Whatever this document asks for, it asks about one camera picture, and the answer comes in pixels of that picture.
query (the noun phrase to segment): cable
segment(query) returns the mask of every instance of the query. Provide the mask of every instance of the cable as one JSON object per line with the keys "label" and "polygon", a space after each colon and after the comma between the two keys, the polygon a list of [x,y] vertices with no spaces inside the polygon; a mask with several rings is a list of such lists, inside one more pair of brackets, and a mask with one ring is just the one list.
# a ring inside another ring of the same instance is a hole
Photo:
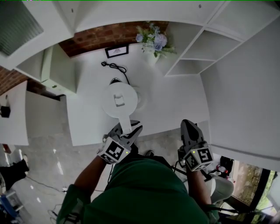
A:
{"label": "cable", "polygon": [[56,206],[60,206],[60,205],[62,205],[62,204],[57,204],[57,205],[55,205],[53,211],[56,209]]}
{"label": "cable", "polygon": [[115,68],[115,69],[119,70],[121,73],[124,74],[124,76],[126,77],[126,80],[127,80],[128,85],[130,85],[130,82],[128,81],[128,78],[127,78],[127,76],[126,76],[126,68],[121,67],[121,66],[117,66],[115,63],[108,64],[108,63],[105,62],[105,61],[104,61],[104,62],[101,62],[101,65],[102,65],[103,67],[109,65],[110,68]]}
{"label": "cable", "polygon": [[52,210],[50,210],[50,209],[48,209],[48,214],[49,214],[49,216],[51,217],[51,216],[52,216],[52,214],[50,214],[49,212],[52,212],[52,213],[53,213],[53,211],[52,211]]}
{"label": "cable", "polygon": [[52,189],[54,189],[54,190],[56,190],[56,191],[58,191],[58,192],[62,192],[62,193],[67,192],[67,191],[60,191],[60,190],[58,190],[58,189],[56,189],[56,188],[54,188],[54,187],[51,187],[51,186],[47,186],[46,184],[40,183],[40,182],[38,182],[38,181],[32,179],[31,177],[28,177],[28,176],[26,176],[26,177],[27,177],[28,179],[31,179],[32,181],[36,182],[37,184],[41,184],[41,185],[43,185],[43,186],[45,186],[45,187],[52,188]]}
{"label": "cable", "polygon": [[225,208],[216,208],[216,207],[208,207],[205,209],[206,211],[211,211],[211,210],[218,210],[218,211],[228,211],[228,212],[233,212],[233,213],[239,213],[235,209],[225,209]]}
{"label": "cable", "polygon": [[109,178],[108,178],[108,183],[109,183],[110,176],[111,176],[111,174],[112,174],[113,166],[114,166],[114,165],[112,165],[112,167],[111,167],[111,171],[110,171]]}
{"label": "cable", "polygon": [[[179,163],[179,160],[175,163],[175,168],[176,168],[176,166],[177,166],[177,164]],[[174,172],[175,172],[176,170],[174,170]]]}
{"label": "cable", "polygon": [[261,209],[261,210],[259,210],[259,211],[264,211],[265,209],[269,209],[269,208],[273,208],[273,205],[272,205],[272,206],[269,206],[269,207],[267,207],[267,208],[263,208],[263,209]]}
{"label": "cable", "polygon": [[52,224],[55,224],[55,223],[56,223],[56,219],[55,219],[55,218],[50,217],[49,219],[51,220],[51,223],[52,223]]}

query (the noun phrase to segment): wall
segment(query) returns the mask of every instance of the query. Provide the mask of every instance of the wall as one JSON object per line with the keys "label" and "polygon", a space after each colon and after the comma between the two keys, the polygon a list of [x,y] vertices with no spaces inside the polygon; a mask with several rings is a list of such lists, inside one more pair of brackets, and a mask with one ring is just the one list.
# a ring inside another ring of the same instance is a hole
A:
{"label": "wall", "polygon": [[45,91],[45,86],[41,85],[39,82],[21,74],[16,70],[9,71],[8,69],[0,66],[0,96],[26,80],[28,91],[37,94],[41,94]]}
{"label": "wall", "polygon": [[[161,32],[166,30],[169,22],[151,21],[160,27]],[[59,45],[70,57],[100,48],[113,47],[120,44],[136,43],[137,28],[149,28],[145,21],[116,23],[106,26],[95,27],[75,33],[71,39],[62,41]]]}
{"label": "wall", "polygon": [[208,144],[211,144],[211,138],[210,138],[210,132],[209,132],[209,122],[208,121],[202,121],[202,122],[197,123],[197,126],[202,131],[204,140]]}
{"label": "wall", "polygon": [[201,73],[213,152],[280,171],[280,18]]}

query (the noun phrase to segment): shelf compartment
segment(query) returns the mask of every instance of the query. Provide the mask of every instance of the shelf compartment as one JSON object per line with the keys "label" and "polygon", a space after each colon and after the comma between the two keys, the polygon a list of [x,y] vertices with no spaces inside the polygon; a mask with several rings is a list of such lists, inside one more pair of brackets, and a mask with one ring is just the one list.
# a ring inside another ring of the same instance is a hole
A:
{"label": "shelf compartment", "polygon": [[274,2],[232,1],[208,27],[213,32],[247,40],[279,14],[280,10]]}
{"label": "shelf compartment", "polygon": [[163,75],[167,75],[178,58],[193,41],[201,30],[201,26],[170,22],[167,27],[167,34],[171,37],[171,42],[175,47],[177,54],[169,54],[167,58],[160,57],[155,64]]}
{"label": "shelf compartment", "polygon": [[220,34],[204,31],[184,54],[182,59],[216,61],[238,44],[240,44],[239,41]]}
{"label": "shelf compartment", "polygon": [[199,74],[203,69],[211,65],[212,61],[205,60],[179,60],[168,75],[193,75]]}

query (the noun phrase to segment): fiducial marker cube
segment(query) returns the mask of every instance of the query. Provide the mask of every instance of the fiducial marker cube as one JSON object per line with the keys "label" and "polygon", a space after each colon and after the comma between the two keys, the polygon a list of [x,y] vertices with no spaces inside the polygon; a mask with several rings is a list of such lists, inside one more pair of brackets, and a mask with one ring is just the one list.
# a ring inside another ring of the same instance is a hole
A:
{"label": "fiducial marker cube", "polygon": [[191,171],[205,169],[213,162],[213,154],[209,148],[191,149],[184,157]]}
{"label": "fiducial marker cube", "polygon": [[98,156],[110,164],[119,163],[131,151],[131,147],[124,147],[120,143],[108,137],[104,142],[103,148],[98,152]]}

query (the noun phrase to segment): picture frame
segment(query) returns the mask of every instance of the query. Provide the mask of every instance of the picture frame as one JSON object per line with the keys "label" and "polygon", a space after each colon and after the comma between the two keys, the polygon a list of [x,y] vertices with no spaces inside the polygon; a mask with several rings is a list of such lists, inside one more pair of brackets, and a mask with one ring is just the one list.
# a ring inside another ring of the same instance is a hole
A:
{"label": "picture frame", "polygon": [[120,55],[128,54],[128,44],[105,48],[105,52],[107,58],[113,58]]}

